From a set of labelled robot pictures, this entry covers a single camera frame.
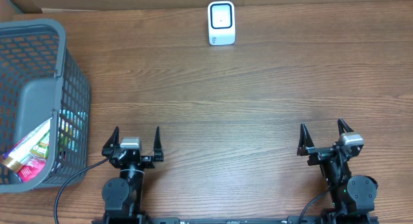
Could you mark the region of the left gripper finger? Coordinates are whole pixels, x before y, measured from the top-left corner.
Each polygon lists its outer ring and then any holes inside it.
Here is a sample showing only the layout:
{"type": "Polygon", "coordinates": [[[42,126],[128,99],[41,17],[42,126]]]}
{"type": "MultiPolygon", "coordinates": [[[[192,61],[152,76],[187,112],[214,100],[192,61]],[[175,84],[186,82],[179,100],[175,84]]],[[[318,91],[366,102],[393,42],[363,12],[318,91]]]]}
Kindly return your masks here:
{"type": "Polygon", "coordinates": [[[163,157],[163,149],[162,149],[162,144],[161,144],[159,127],[156,128],[153,150],[154,150],[155,157],[163,157]]]}
{"type": "Polygon", "coordinates": [[[112,135],[107,142],[103,145],[103,150],[110,150],[119,146],[119,127],[115,127],[112,135]]]}

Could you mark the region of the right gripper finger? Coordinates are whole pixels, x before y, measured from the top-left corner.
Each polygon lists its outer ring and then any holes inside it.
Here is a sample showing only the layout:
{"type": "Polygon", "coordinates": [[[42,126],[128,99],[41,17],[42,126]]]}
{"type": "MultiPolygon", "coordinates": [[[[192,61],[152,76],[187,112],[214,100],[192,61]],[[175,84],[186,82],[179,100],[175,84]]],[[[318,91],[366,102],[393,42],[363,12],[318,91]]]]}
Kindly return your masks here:
{"type": "Polygon", "coordinates": [[[310,134],[308,132],[308,129],[304,123],[300,125],[300,137],[299,137],[299,143],[298,143],[298,150],[309,150],[314,148],[314,143],[312,141],[312,138],[310,137],[310,134]]]}
{"type": "Polygon", "coordinates": [[[339,130],[339,135],[344,133],[353,132],[353,130],[347,125],[343,118],[337,120],[337,126],[339,130]]]}

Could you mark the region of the white conditioner tube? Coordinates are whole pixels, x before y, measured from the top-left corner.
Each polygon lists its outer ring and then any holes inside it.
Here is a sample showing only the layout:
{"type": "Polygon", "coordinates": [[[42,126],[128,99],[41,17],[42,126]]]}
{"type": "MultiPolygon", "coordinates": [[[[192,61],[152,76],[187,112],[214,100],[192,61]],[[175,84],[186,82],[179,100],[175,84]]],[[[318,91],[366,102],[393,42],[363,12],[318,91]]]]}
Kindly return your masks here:
{"type": "Polygon", "coordinates": [[[19,172],[30,159],[36,158],[30,154],[30,150],[46,133],[50,132],[51,118],[41,123],[38,127],[23,137],[12,150],[3,154],[1,163],[14,172],[19,172]]]}

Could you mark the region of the red purple pad pack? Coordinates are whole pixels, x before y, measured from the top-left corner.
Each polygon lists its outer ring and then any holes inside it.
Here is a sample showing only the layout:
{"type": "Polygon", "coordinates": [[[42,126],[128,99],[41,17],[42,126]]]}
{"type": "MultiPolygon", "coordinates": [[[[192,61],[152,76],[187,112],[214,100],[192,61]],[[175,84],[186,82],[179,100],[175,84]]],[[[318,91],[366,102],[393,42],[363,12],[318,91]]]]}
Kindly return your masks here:
{"type": "Polygon", "coordinates": [[[26,183],[32,179],[34,179],[40,171],[42,171],[43,167],[46,165],[45,159],[39,158],[32,158],[29,162],[24,165],[21,170],[17,173],[20,180],[23,183],[26,183]]]}

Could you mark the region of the teal wet wipes pack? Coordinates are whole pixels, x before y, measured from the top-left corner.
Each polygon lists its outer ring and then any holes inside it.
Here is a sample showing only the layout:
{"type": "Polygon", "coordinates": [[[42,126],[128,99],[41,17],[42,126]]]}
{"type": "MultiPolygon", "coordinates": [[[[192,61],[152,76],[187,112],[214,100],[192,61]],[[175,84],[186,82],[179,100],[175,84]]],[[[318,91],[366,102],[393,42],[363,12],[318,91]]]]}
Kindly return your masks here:
{"type": "Polygon", "coordinates": [[[85,130],[87,114],[85,112],[72,112],[61,110],[62,117],[59,118],[59,141],[58,143],[74,152],[79,150],[79,141],[82,140],[85,130]]]}

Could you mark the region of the green juice carton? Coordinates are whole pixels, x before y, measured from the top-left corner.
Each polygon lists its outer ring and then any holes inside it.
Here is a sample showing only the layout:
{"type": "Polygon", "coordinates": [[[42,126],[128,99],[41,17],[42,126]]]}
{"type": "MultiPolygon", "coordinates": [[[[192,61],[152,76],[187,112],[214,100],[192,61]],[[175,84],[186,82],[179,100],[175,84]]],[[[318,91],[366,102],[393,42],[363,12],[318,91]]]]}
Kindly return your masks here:
{"type": "Polygon", "coordinates": [[[30,154],[33,157],[40,159],[46,159],[48,157],[48,147],[50,141],[50,132],[46,132],[41,139],[30,150],[30,154]]]}

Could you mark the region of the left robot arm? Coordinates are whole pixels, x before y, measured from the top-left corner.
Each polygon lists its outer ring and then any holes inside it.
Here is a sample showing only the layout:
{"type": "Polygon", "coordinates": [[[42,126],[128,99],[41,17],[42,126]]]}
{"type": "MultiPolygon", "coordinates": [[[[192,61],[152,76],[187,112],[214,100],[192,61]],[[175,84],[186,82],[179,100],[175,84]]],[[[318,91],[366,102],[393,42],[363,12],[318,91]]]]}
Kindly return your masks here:
{"type": "Polygon", "coordinates": [[[152,220],[141,209],[143,183],[146,169],[156,167],[157,162],[164,161],[164,154],[159,129],[156,129],[153,152],[151,156],[141,153],[139,137],[119,138],[116,127],[102,148],[102,155],[119,170],[118,177],[109,179],[102,188],[105,202],[103,223],[137,223],[148,224],[152,220]]]}

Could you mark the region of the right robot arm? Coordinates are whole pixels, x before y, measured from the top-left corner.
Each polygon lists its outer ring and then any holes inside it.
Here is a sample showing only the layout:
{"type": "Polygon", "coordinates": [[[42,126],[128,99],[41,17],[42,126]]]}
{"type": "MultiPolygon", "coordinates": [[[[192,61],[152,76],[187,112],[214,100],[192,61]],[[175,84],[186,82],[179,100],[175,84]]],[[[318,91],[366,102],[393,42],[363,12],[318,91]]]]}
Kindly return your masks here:
{"type": "Polygon", "coordinates": [[[297,222],[305,221],[307,210],[329,194],[333,207],[311,218],[313,223],[377,223],[378,219],[371,218],[370,212],[375,209],[378,183],[370,176],[353,176],[348,165],[361,152],[364,139],[341,118],[337,120],[337,128],[338,140],[330,147],[317,148],[306,125],[300,125],[297,155],[307,156],[309,166],[320,167],[327,189],[306,204],[297,222]]]}

